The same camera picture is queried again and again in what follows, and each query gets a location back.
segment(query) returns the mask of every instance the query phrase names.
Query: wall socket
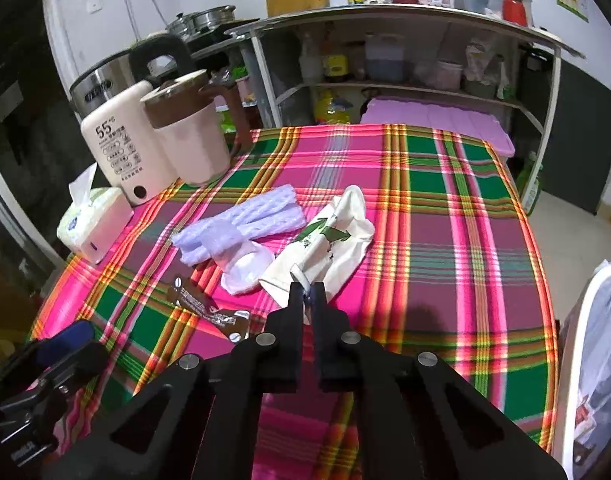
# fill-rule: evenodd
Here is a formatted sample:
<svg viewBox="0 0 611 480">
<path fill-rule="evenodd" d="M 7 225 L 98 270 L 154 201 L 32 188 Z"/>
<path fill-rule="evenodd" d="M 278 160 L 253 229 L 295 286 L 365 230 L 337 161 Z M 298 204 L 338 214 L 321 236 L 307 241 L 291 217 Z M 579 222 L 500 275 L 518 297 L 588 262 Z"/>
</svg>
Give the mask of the wall socket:
<svg viewBox="0 0 611 480">
<path fill-rule="evenodd" d="M 103 9 L 103 0 L 87 0 L 86 10 L 89 14 L 93 14 Z"/>
</svg>

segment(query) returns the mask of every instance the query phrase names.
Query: electric kettle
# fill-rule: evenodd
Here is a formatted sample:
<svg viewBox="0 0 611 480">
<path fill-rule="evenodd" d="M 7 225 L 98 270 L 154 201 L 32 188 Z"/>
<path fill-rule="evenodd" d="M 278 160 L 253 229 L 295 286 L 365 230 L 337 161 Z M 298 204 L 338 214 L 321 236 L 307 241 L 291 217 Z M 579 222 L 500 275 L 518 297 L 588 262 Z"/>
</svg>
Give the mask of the electric kettle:
<svg viewBox="0 0 611 480">
<path fill-rule="evenodd" d="M 223 96 L 236 128 L 229 152 L 214 98 Z M 205 70 L 168 81 L 141 98 L 159 143 L 187 184 L 204 186 L 230 168 L 237 149 L 252 148 L 250 125 L 236 82 L 211 84 Z"/>
<path fill-rule="evenodd" d="M 148 70 L 148 62 L 160 56 L 172 57 L 181 74 L 194 70 L 188 47 L 172 34 L 137 43 L 129 52 L 129 62 L 138 82 L 90 112 L 81 123 L 81 133 L 99 168 L 133 205 L 150 200 L 179 177 L 140 103 L 141 97 L 161 84 Z"/>
</svg>

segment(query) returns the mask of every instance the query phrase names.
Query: white laundry basket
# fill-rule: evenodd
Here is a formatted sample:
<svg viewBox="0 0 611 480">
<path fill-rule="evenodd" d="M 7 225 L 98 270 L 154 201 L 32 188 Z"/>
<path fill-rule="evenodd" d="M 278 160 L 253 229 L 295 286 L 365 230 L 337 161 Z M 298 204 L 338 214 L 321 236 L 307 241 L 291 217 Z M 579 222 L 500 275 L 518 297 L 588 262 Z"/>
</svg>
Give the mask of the white laundry basket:
<svg viewBox="0 0 611 480">
<path fill-rule="evenodd" d="M 596 465 L 611 439 L 611 263 L 597 268 L 566 318 L 561 347 L 552 455 L 573 479 Z M 586 394 L 587 403 L 578 408 L 583 421 L 577 423 L 579 399 Z M 589 428 L 592 420 L 595 428 L 577 436 L 575 446 L 576 426 Z"/>
</svg>

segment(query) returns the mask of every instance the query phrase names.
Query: table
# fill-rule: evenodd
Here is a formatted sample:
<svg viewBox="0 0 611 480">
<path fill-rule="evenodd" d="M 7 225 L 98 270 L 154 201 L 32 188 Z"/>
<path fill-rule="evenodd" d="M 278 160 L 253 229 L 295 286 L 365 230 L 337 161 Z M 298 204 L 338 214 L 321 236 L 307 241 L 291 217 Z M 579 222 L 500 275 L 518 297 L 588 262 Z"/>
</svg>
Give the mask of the table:
<svg viewBox="0 0 611 480">
<path fill-rule="evenodd" d="M 239 298 L 212 262 L 180 263 L 170 235 L 255 194 L 291 183 L 308 219 L 349 184 L 365 195 L 375 237 L 332 304 L 392 351 L 434 351 L 545 449 L 551 445 L 557 349 L 538 249 L 519 197 L 492 148 L 441 130 L 396 124 L 308 126 L 254 132 L 252 152 L 209 187 L 177 182 L 136 208 L 98 266 L 72 256 L 33 335 L 92 320 L 110 353 L 106 372 L 76 394 L 62 446 L 186 351 L 208 358 L 230 341 L 166 302 L 177 274 L 220 306 L 249 308 L 253 332 L 277 306 L 264 291 Z M 294 234 L 263 240 L 279 251 Z M 312 357 L 311 333 L 304 337 Z M 358 478 L 350 394 L 313 392 L 304 365 L 297 396 L 266 396 L 255 478 Z"/>
</svg>

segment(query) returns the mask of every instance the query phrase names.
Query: white cloth bag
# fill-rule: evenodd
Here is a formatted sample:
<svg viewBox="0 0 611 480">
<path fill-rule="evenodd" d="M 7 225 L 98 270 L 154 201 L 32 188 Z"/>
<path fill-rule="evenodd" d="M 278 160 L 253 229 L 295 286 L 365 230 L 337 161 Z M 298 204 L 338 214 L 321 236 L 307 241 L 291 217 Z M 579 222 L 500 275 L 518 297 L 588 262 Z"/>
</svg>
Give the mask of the white cloth bag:
<svg viewBox="0 0 611 480">
<path fill-rule="evenodd" d="M 361 188 L 348 186 L 270 264 L 261 286 L 282 308 L 288 306 L 293 281 L 306 291 L 311 283 L 323 282 L 330 300 L 359 266 L 374 235 Z"/>
</svg>

